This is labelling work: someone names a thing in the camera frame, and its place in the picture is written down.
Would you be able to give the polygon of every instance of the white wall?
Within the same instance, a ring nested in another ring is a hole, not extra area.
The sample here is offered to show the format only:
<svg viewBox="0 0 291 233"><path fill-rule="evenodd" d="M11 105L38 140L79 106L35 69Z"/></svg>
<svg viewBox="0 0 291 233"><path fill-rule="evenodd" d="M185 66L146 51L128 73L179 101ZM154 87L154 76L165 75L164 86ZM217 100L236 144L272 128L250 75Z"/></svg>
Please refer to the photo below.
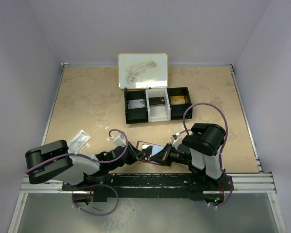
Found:
<svg viewBox="0 0 291 233"><path fill-rule="evenodd" d="M173 64L236 62L270 0L31 0L62 62L116 64L166 52Z"/></svg>
<svg viewBox="0 0 291 233"><path fill-rule="evenodd" d="M0 0L0 233L7 232L26 171L43 136L60 64L28 0Z"/></svg>
<svg viewBox="0 0 291 233"><path fill-rule="evenodd" d="M236 63L264 172L272 171L291 232L291 0L273 0Z"/></svg>

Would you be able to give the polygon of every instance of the black base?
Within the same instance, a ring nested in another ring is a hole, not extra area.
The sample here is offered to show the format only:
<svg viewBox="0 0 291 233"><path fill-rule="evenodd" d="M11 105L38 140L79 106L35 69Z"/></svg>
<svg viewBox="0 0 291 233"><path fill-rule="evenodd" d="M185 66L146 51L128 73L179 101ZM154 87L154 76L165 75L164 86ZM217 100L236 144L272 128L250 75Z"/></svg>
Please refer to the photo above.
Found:
<svg viewBox="0 0 291 233"><path fill-rule="evenodd" d="M86 181L76 187L63 184L63 191L77 191L80 187L103 183L112 186L120 198L186 198L204 200L203 191L225 191L231 189L229 179L222 175L213 180L205 175L192 173L177 174L107 174L102 177L86 177ZM107 187L94 188L94 202L104 202L115 198L115 193Z"/></svg>
<svg viewBox="0 0 291 233"><path fill-rule="evenodd" d="M168 101L170 103L170 119L171 120L180 120L183 118L183 114L185 110L192 105L189 89L187 87L176 87L176 88L167 88L168 93ZM171 98L173 96L184 96L185 104L172 104ZM147 106L155 105L152 100L149 100L150 103L146 101L146 91L145 90L127 90L125 88L124 91L124 99L125 99L125 118L126 124L134 124L134 123L145 123L149 122ZM128 101L130 100L143 100L145 106L142 108L128 108ZM186 119L192 119L193 110L189 110L185 115Z"/></svg>

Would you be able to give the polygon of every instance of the aluminum frame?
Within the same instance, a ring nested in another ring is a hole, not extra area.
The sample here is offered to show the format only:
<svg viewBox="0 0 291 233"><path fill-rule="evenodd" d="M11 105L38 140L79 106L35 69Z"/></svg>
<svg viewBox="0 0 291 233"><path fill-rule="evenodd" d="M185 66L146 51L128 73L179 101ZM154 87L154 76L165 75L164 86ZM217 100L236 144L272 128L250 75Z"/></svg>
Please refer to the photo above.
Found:
<svg viewBox="0 0 291 233"><path fill-rule="evenodd" d="M56 96L54 98L54 102L48 117L48 121L47 121L47 125L43 134L43 139L41 142L41 145L44 145L47 133L48 133L48 129L49 129L49 124L51 121L51 117L54 111L54 107L55 107L55 103L56 103L56 99L58 96L58 92L59 92L59 88L63 79L63 75L64 75L64 69L66 65L70 65L70 64L63 64L62 66L62 73L61 73L61 77L60 77L60 81L58 84L58 88L56 91ZM273 212L274 218L275 218L275 222L278 228L278 232L279 233L286 233L286 227L284 224L284 220L282 217L282 214L280 212L280 208L278 205L278 201L276 198L276 188L275 188L275 183L274 183L274 179L271 173L269 174L264 174L262 172L262 168L260 166L260 162L259 162L259 157L258 157L258 153L254 144L254 140L252 137L252 133L250 130L250 126L249 126L249 122L247 119L247 115L245 113L245 109L243 106L243 101L242 98L240 96L239 93L239 89L237 86L237 82L236 82L236 78L235 78L235 74L234 74L234 68L233 65L227 65L230 68L231 71L231 75L233 77L233 81L236 87L236 91L237 91L237 95L239 98L239 102L241 104L241 108L242 108L242 113L247 125L247 129L250 135L250 139L251 139L251 143L252 143L252 147L254 150L254 154L257 160L257 164L258 164L258 168L260 173L240 173L240 174L229 174L230 176L232 176L233 182L234 182L234 193L267 193L268 197L269 197L269 201L270 201L270 205L271 205L271 210ZM16 207L14 210L14 214L12 217L12 221L10 224L10 228L8 233L17 233L18 228L19 228L19 224L22 218L22 214L25 208L25 204L26 204L26 200L28 197L29 193L72 193L71 191L62 191L62 182L59 181L55 181L55 180L50 180L47 183L43 183L43 184L30 184L29 183L29 177L27 175L24 176L20 191L19 191L19 196L18 196L18 200L16 203ZM85 191L74 191L74 193L87 193ZM216 193L215 191L205 191L205 194L214 194Z"/></svg>

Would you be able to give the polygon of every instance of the wire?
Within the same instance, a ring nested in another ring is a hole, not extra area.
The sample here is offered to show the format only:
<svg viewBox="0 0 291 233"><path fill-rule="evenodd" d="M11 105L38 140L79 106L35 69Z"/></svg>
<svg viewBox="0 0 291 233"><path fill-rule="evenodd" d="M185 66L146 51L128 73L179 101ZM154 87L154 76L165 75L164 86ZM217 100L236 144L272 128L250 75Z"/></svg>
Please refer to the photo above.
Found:
<svg viewBox="0 0 291 233"><path fill-rule="evenodd" d="M113 131L117 131L117 132L121 133L121 134L125 137L125 140L126 140L126 145L125 145L125 148L124 148L123 152L122 152L118 157L116 157L115 159L108 160L108 161L99 161L99 160L92 159L92 158L90 158L89 156L84 155L84 154L78 154L78 153L66 153L66 154L61 154L61 155L55 156L55 157L53 157L53 158L47 159L46 161L43 161L42 163L39 163L38 165L35 165L35 166L31 167L30 169L28 169L28 170L26 171L26 174L29 174L30 172L32 172L32 171L34 171L34 170L36 170L36 169L38 169L38 168L40 168L40 167L43 167L44 165L46 165L46 164L48 164L48 163L50 163L50 162L52 162L52 161L54 161L54 160L61 159L61 158L64 158L64 157L68 157L68 156L79 156L79 157L83 157L83 158L88 159L88 160L90 160L90 161L93 161L93 162L96 162L96 163L101 163L101 164L108 164L108 163L115 162L115 161L119 160L119 159L120 159L120 158L125 154L125 152L126 152L126 150L127 150L127 147L128 147L128 139L127 139L127 137L126 137L126 134L125 134L123 131L121 131L121 130L117 130L117 129L111 129L111 130L109 131L109 137L111 137L111 132L113 132ZM114 210L115 210L115 209L117 208L117 206L118 206L118 203L119 203L119 196L118 196L118 193L116 192L116 190L115 190L114 188L112 188L111 186L109 186L109 185L107 185L107 184L102 184L102 183L100 183L100 184L90 185L90 186L87 186L87 187L76 187L76 186L72 186L72 185L70 185L70 186L73 187L73 188L76 188L76 189L87 189L87 188L93 188L93 187L105 186L105 187L110 188L110 189L115 193L115 195L116 195L116 205L115 205L115 207L114 207L111 211L109 211L109 212L107 212L107 213L103 213L103 214L96 214L96 213L93 213L93 212L87 211L87 210L85 210L85 209L79 207L79 206L75 203L75 201L73 200L74 195L72 194L71 199L72 199L73 206L76 207L77 209L79 209L79 210L85 212L85 213L88 213L88 214L91 214L91 215L95 215L95 216L106 216L106 215L109 215L109 214L113 213Z"/></svg>
<svg viewBox="0 0 291 233"><path fill-rule="evenodd" d="M192 130L188 130L188 131L192 131ZM186 130L181 131L179 134L183 134L184 132L186 132Z"/></svg>
<svg viewBox="0 0 291 233"><path fill-rule="evenodd" d="M126 137L126 134L123 131L121 131L121 130L112 129L112 130L109 131L109 136L110 137L111 137L111 132L113 132L113 131L117 131L117 132L121 133L125 137L125 140L126 140L126 145L125 145L125 148L124 148L123 152L118 157L116 157L115 159L108 160L108 161L99 161L99 160L96 160L96 159L92 159L91 157L89 157L87 155L84 155L84 154L79 154L79 153L66 153L66 154L61 154L61 155L52 157L50 159L47 159L46 161L43 161L43 162L39 163L38 165L35 165L35 166L31 167L30 169L28 169L26 171L26 174L29 174L30 172L32 172L34 170L37 170L38 168L43 167L44 165L46 165L46 164L48 164L50 162L53 162L54 160L61 159L61 158L64 158L64 157L68 157L68 156L79 156L79 157L83 157L85 159L88 159L88 160L91 160L93 162L100 163L100 164L113 163L113 162L119 160L120 158L122 158L122 156L127 151L127 147L128 147L128 139Z"/></svg>
<svg viewBox="0 0 291 233"><path fill-rule="evenodd" d="M115 204L115 207L112 210L110 210L109 212L103 213L103 214L93 213L93 212L90 212L88 210L85 210L85 209L79 207L77 205L77 203L73 200L74 195L72 194L71 200L72 200L73 207L75 207L78 210L81 210L81 211L83 211L83 212L85 212L87 214L94 215L94 216L106 216L106 215L109 215L109 214L113 213L116 210L117 206L118 206L118 203L119 203L118 193L117 193L117 191L113 187L111 187L111 186L109 186L107 184L99 183L99 184L93 184L93 185L86 186L86 187L75 187L75 186L72 186L72 185L70 185L70 186L71 187L74 187L76 189L88 189L88 188L92 188L92 187L101 187L101 186L104 186L104 187L107 187L107 188L111 189L115 193L115 196L116 196L116 204Z"/></svg>
<svg viewBox="0 0 291 233"><path fill-rule="evenodd" d="M96 208L96 207L93 207L93 209L95 209L95 210L99 210L99 211L102 211L102 210L100 210L100 209L98 209L98 208Z"/></svg>
<svg viewBox="0 0 291 233"><path fill-rule="evenodd" d="M222 118L223 118L223 121L224 121L224 124L225 124L226 135L225 135L225 137L224 137L224 142L223 142L223 144L222 144L222 146L221 146L221 149L220 149L220 151L219 151L219 163L220 163L220 169L222 170L223 174L224 174L225 176L227 176L227 178L228 178L228 180L229 180L229 182L230 182L231 190L230 190L230 192L229 192L228 197L226 198L226 200L225 200L224 202L222 202L220 205L213 206L214 208L219 208L219 207L222 207L223 205L225 205L226 202L231 198L231 196L232 196L232 192L233 192L233 189L234 189L234 184L233 184L232 179L231 179L231 178L226 174L226 172L224 171L224 169L222 169L222 167L223 167L223 166L222 166L222 152L223 152L223 149L224 149L224 147L225 147L225 145L226 145L227 136L228 136L228 125L227 125L227 120L226 120L226 117L225 117L224 113L222 112L222 110L221 110L220 108L218 108L217 106L215 106L214 104L212 104L212 103L206 103L206 102L196 103L196 104L191 105L190 107L188 107L188 108L185 110L185 112L184 112L184 114L183 114L183 118L182 118L184 131L181 131L180 134L183 133L183 132L186 132L187 135L190 135L190 134L189 134L189 130L188 130L188 128L186 127L186 124L185 124L185 116L186 116L186 114L188 113L188 111L189 111L190 109L192 109L192 108L194 108L195 106L198 106L198 105L208 105L208 106L213 107L213 108L215 108L216 110L218 110L218 112L221 114L221 116L222 116Z"/></svg>
<svg viewBox="0 0 291 233"><path fill-rule="evenodd" d="M218 112L221 114L221 116L222 116L222 118L223 118L223 121L224 121L224 124L225 124L225 131L226 131L225 139L224 139L223 145L222 145L221 150L220 150L220 153L222 153L222 151L223 151L223 149L224 149L224 147L225 147L226 141L227 141L227 136L228 136L228 125L227 125L227 120L226 120L226 117L225 117L224 113L221 111L220 108L218 108L218 107L215 106L214 104L212 104L212 103L201 102L201 103L193 104L193 105L191 105L190 107L188 107L188 108L185 110L185 112L184 112L184 114L183 114L183 118L182 118L184 130L186 131L186 134L187 134L187 135L190 135L190 134L189 134L189 130L188 130L188 128L186 127L186 124L185 124L185 116L186 116L186 114L188 113L188 111L189 111L190 109L192 109L192 108L194 108L195 106L198 106L198 105L208 105L208 106L211 106L211 107L215 108L216 110L218 110Z"/></svg>

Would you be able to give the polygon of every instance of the purple cable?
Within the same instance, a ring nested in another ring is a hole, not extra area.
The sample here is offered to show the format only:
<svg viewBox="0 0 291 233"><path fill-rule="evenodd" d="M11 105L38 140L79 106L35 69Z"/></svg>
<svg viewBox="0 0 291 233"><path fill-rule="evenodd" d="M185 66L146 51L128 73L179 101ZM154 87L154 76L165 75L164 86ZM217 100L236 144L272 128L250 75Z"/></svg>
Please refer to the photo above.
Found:
<svg viewBox="0 0 291 233"><path fill-rule="evenodd" d="M94 215L94 216L106 216L106 215L109 215L109 214L113 213L113 212L115 211L115 209L117 208L117 206L118 206L118 202L119 202L118 193L117 193L117 191L116 191L113 187L111 187L111 186L109 186L109 185L107 185L107 184L103 184L103 183L100 183L100 184L93 184L93 185L86 186L86 187L75 187L75 186L72 186L72 187L77 188L77 189L87 189L87 188L100 187L100 186L107 187L107 188L111 189L111 190L115 193L115 195L116 195L116 205L115 205L115 207L114 207L112 210L110 210L110 211L107 212L107 213L103 213L103 214L96 214L96 213L90 212L90 211L88 211L88 210L85 210L85 209L79 207L79 206L76 204L76 202L73 200L73 196L74 196L74 195L72 194L72 196L71 196L71 200L72 200L73 206L76 207L77 209L79 209L79 210L81 210L81 211L87 213L87 214Z"/></svg>
<svg viewBox="0 0 291 233"><path fill-rule="evenodd" d="M222 118L223 118L223 121L224 121L224 124L225 124L226 135L225 135L225 138L224 138L223 145L221 146L221 149L220 149L220 153L219 153L219 163L220 163L220 168L221 168L223 174L224 174L225 176L227 176L227 178L229 179L229 182L230 182L230 185L231 185L231 191L230 191L228 197L226 198L226 200L225 200L224 202L222 202L220 205L213 206L214 208L219 208L219 207L222 207L223 205L225 205L226 202L231 198L231 196L232 196L232 192L233 192L233 189L234 189L234 184L233 184L232 179L231 179L231 178L226 174L226 172L222 169L222 151L223 151L223 149L224 149L224 147L225 147L225 144L226 144L226 141L227 141L227 136L228 136L228 125L227 125L227 120L226 120L226 117L225 117L224 113L221 111L221 109L218 108L217 106L215 106L214 104L212 104L212 103L205 103L205 102L196 103L196 104L191 105L190 107L188 107L188 108L185 110L185 112L184 112L184 114L183 114L183 118L182 118L184 131L180 132L180 134L183 133L183 132L186 132L187 135L190 135L190 134L189 134L189 130L188 130L188 128L186 127L186 124L185 124L185 116L186 116L186 114L188 113L188 111L189 111L190 109L192 109L192 108L194 108L195 106L198 106L198 105L208 105L208 106L213 107L213 108L215 108L216 110L218 110L218 112L221 114L221 116L222 116Z"/></svg>
<svg viewBox="0 0 291 233"><path fill-rule="evenodd" d="M225 138L224 138L224 142L223 142L223 145L220 149L220 153L222 153L224 147L225 147L225 144L226 144L226 141L227 141L227 136L228 136L228 126L227 126L227 120L226 120L226 117L224 115L224 113L221 111L220 108L218 108L217 106L213 105L212 103L205 103L205 102L202 102L202 103L196 103L196 104L193 104L191 105L190 107L188 107L184 114L183 114L183 118L182 118L182 121L183 121L183 127L184 127L184 130L186 131L187 135L190 135L189 134L189 131L188 131L188 128L186 127L186 124L185 124L185 116L186 114L188 113L188 111L191 109L191 108L194 108L195 106L198 106L198 105L208 105L208 106L211 106L213 108L215 108L216 110L218 110L218 112L221 114L222 118L223 118L223 121L224 121L224 124L225 124L225 131L226 131L226 135L225 135Z"/></svg>
<svg viewBox="0 0 291 233"><path fill-rule="evenodd" d="M117 129L112 129L112 130L109 131L109 136L110 137L111 137L111 132L112 131L117 131L117 132L121 133L125 137L125 140L126 140L126 145L125 145L125 148L124 148L123 152L118 157L116 157L115 159L108 160L108 161L99 161L99 160L96 160L96 159L92 159L91 157L89 157L89 156L87 156L85 154L75 154L75 153L61 154L61 155L55 156L53 158L47 159L46 161L43 161L43 162L41 162L40 164L38 164L36 166L31 167L30 169L28 169L26 171L26 174L28 174L28 173L30 173L30 172L32 172L32 171L34 171L34 170L46 165L46 164L48 164L48 163L50 163L50 162L52 162L54 160L61 159L61 158L64 158L64 157L68 157L68 156L74 156L74 155L79 156L79 157L83 157L85 159L88 159L88 160L91 160L93 162L100 163L100 164L113 163L113 162L119 160L125 154L125 152L127 151L128 139L127 139L127 137L126 137L126 135L125 135L125 133L123 131L117 130Z"/></svg>

